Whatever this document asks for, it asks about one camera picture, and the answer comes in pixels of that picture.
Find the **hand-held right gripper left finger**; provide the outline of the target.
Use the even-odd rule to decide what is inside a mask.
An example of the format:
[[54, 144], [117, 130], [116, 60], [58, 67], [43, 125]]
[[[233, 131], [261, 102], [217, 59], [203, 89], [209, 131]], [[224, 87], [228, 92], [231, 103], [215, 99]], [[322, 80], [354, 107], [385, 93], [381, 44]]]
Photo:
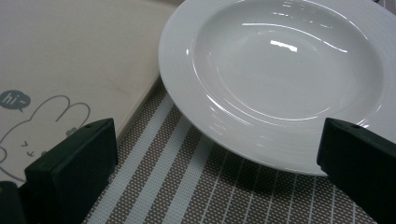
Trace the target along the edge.
[[113, 119], [78, 129], [25, 169], [39, 224], [81, 224], [118, 164]]

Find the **white deep plate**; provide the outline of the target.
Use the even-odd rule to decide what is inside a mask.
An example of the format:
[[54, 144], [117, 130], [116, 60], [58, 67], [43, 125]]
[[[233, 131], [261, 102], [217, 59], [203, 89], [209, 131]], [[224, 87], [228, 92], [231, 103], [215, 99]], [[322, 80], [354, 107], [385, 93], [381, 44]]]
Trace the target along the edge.
[[185, 0], [158, 58], [180, 112], [250, 161], [319, 175], [327, 118], [396, 142], [396, 14], [374, 0]]

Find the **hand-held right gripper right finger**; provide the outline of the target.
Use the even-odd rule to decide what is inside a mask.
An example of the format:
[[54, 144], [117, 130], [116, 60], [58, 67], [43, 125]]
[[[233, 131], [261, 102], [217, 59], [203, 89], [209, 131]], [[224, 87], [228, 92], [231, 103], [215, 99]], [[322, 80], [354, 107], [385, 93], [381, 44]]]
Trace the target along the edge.
[[327, 118], [317, 164], [378, 224], [396, 224], [396, 144], [359, 125]]

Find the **beige mat with rabbit drawing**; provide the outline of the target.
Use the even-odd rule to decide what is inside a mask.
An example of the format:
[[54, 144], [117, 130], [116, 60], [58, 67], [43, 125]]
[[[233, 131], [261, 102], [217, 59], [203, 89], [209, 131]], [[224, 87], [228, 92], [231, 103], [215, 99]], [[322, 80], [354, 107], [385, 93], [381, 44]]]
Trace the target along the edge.
[[159, 78], [163, 27], [183, 0], [0, 0], [0, 181], [79, 128], [123, 137]]

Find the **brown striped woven placemat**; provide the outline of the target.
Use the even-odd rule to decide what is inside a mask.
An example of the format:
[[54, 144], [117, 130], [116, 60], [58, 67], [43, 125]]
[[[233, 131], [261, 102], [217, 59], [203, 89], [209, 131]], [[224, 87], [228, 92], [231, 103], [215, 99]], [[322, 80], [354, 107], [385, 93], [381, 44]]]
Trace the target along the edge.
[[375, 224], [320, 171], [241, 157], [197, 129], [161, 82], [84, 224]]

